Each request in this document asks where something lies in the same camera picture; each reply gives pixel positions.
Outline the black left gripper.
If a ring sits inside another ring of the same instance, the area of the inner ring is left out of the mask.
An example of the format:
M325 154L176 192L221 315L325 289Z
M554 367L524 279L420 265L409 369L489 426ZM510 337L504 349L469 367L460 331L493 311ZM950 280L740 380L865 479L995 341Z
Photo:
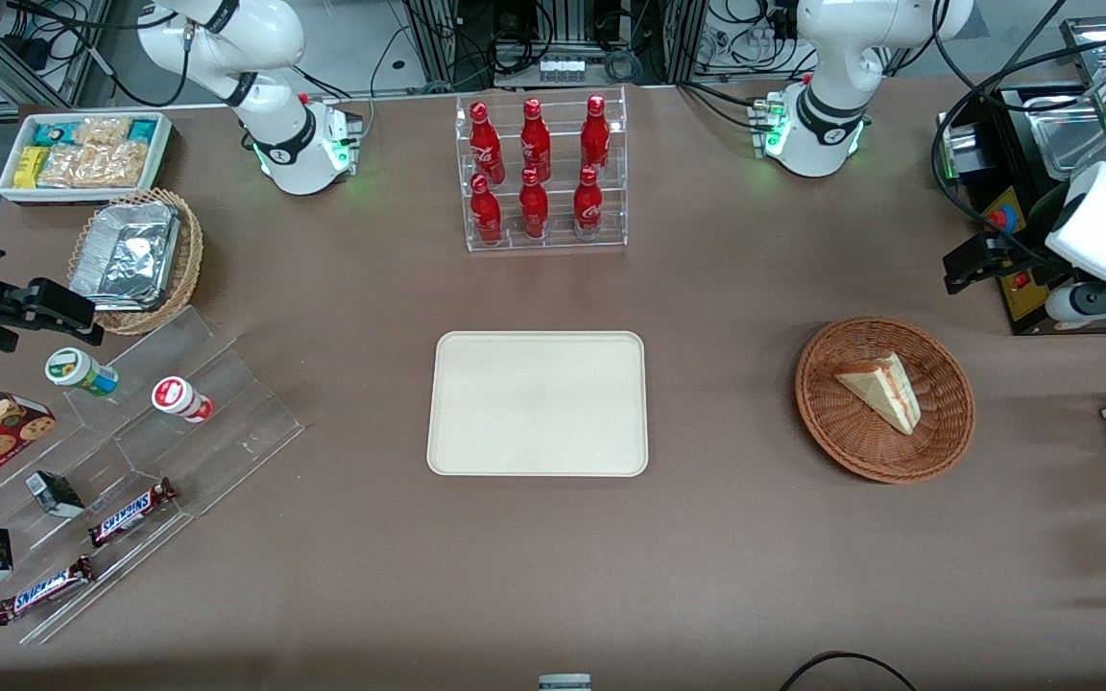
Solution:
M1010 281L1019 273L1027 273L1041 287L1061 287L1072 279L1067 261L1050 250L1047 235L1057 226L1070 191L1067 184L1054 184L1047 193L1036 185L1010 184L1008 193L1014 201L1022 226L1011 235L1039 255L1031 256L1023 250L1010 250L1005 235L975 233L943 256L945 287L949 295L957 295L979 281L1000 278Z

